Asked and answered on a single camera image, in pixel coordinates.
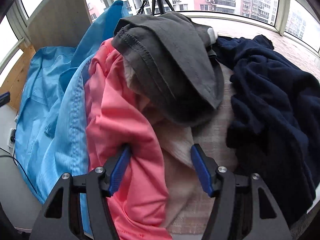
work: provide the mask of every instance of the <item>clothing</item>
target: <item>clothing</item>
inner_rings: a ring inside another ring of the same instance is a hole
[[[166,119],[150,99],[142,94],[141,84],[130,64],[125,59],[123,62],[127,86],[136,93],[138,110],[152,125],[162,149],[169,197],[165,220],[161,226],[167,227],[186,205],[198,182],[190,156],[190,149],[194,144],[191,128],[182,127]]]
[[[226,145],[227,129],[234,117],[230,102],[231,96],[235,93],[230,82],[233,72],[222,64],[221,69],[224,76],[223,100],[210,121],[192,128],[192,135],[194,142],[200,144],[207,156],[214,158],[219,166],[225,166],[233,172],[237,167],[236,153]],[[171,234],[203,234],[213,204],[214,198],[208,197],[197,179],[187,205],[167,230]]]
[[[320,180],[319,82],[263,35],[220,37],[213,49],[234,71],[227,145],[236,149],[238,172],[259,173],[291,225],[312,205]]]
[[[87,69],[103,40],[112,36],[127,13],[114,2],[87,30],[77,48],[46,47],[30,63],[17,122],[15,153],[41,203],[59,177],[88,172],[84,84]],[[85,195],[81,195],[84,230],[90,232]]]
[[[211,27],[168,12],[121,19],[114,34],[112,45],[167,119],[184,126],[210,119],[223,96],[221,68],[206,51],[215,42]]]
[[[126,85],[122,56],[104,41],[93,57],[85,85],[89,170],[102,166],[128,143],[132,157],[119,190],[108,198],[121,239],[171,239],[165,228],[168,191],[164,160],[151,124],[137,109],[136,95]]]

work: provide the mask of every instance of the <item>blue gripper pad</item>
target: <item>blue gripper pad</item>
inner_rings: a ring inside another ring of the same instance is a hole
[[[131,149],[129,145],[125,145],[122,149],[122,153],[116,162],[116,165],[110,175],[110,186],[108,188],[110,196],[118,191],[121,180],[128,167],[131,157]]]
[[[215,176],[218,165],[212,158],[205,156],[199,144],[194,144],[191,147],[191,160],[196,169],[203,191],[206,192],[209,197],[213,197],[214,188],[212,186],[212,178]]]

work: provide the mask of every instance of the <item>dark blue fleece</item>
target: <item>dark blue fleece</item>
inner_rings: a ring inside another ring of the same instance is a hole
[[[217,59],[234,71],[227,146],[239,173],[259,173],[289,225],[312,205],[320,181],[320,85],[273,51],[265,36],[219,37]]]

